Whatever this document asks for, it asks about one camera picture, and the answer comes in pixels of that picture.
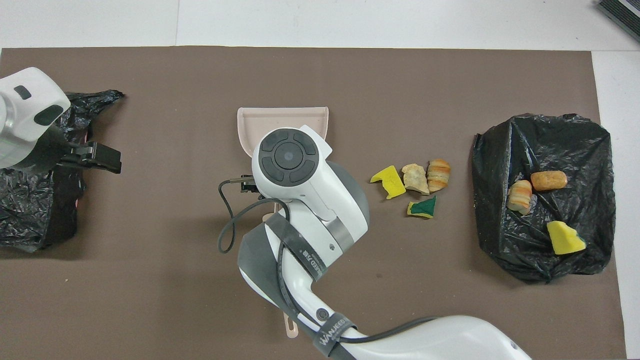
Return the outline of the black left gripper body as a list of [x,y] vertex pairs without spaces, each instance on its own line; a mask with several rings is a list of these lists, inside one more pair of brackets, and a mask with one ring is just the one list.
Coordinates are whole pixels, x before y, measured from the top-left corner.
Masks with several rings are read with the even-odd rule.
[[77,144],[67,141],[62,130],[50,126],[27,156],[29,173],[47,173],[56,166],[91,169],[95,167],[93,141]]

